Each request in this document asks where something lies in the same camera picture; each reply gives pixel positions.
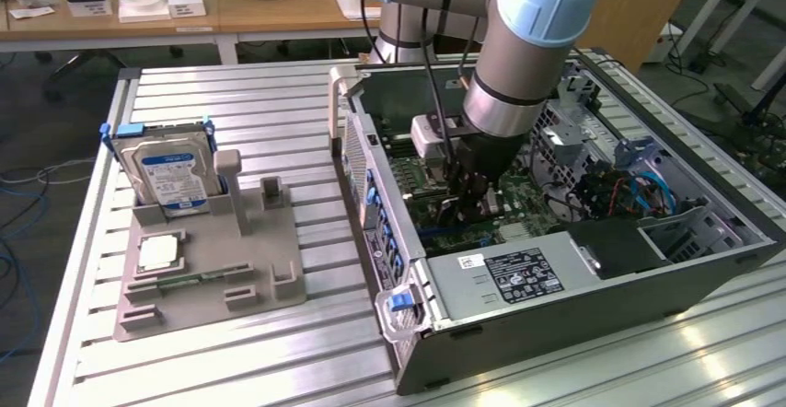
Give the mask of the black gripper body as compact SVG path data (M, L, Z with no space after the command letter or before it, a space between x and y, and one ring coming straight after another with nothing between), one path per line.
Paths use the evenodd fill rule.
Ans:
M511 167L526 140L525 134L513 137L483 133L462 136L457 147L462 169L487 180L497 180Z

